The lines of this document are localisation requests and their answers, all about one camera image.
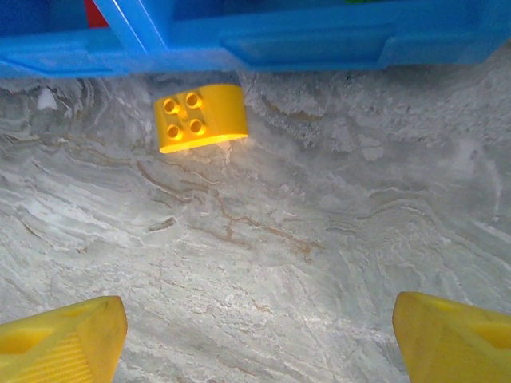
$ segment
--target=white marble pattern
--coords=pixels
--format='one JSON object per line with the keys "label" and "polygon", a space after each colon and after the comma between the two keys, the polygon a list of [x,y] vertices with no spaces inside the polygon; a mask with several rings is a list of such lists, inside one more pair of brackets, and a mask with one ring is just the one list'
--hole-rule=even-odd
{"label": "white marble pattern", "polygon": [[399,291],[511,313],[511,45],[239,76],[250,137],[167,156],[158,77],[0,80],[0,322],[119,294],[115,382],[394,383]]}

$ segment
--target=blue plastic frame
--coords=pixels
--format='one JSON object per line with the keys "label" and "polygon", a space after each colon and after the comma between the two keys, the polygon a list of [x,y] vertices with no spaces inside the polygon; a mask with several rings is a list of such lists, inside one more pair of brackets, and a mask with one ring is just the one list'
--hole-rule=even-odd
{"label": "blue plastic frame", "polygon": [[2,77],[473,64],[511,37],[510,0],[95,0],[99,29],[81,0],[2,3]]}

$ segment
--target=yellow ridged plastic part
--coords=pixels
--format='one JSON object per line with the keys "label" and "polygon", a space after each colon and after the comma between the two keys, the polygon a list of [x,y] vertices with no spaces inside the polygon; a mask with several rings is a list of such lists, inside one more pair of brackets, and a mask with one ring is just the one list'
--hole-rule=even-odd
{"label": "yellow ridged plastic part", "polygon": [[511,316],[401,293],[393,316],[411,383],[510,383]]}
{"label": "yellow ridged plastic part", "polygon": [[248,136],[243,91],[237,85],[206,85],[154,103],[160,152],[198,148]]}
{"label": "yellow ridged plastic part", "polygon": [[0,382],[110,383],[127,329],[119,297],[0,325]]}

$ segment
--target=yellow toy piece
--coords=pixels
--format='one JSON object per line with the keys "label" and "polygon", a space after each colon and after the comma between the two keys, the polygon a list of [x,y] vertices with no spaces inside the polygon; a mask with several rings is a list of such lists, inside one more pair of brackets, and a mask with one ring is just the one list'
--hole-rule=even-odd
{"label": "yellow toy piece", "polygon": [[0,382],[110,383],[127,328],[119,297],[0,325]]}
{"label": "yellow toy piece", "polygon": [[248,136],[243,91],[215,84],[163,97],[154,103],[160,152],[198,148]]}
{"label": "yellow toy piece", "polygon": [[510,383],[511,317],[401,293],[394,332],[411,383]]}

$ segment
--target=red object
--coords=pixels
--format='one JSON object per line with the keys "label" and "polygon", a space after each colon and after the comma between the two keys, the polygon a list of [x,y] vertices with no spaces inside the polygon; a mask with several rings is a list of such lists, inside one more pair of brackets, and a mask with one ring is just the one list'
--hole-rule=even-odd
{"label": "red object", "polygon": [[109,23],[103,18],[103,15],[96,7],[93,0],[85,0],[85,12],[87,13],[89,28],[104,28],[109,26]]}

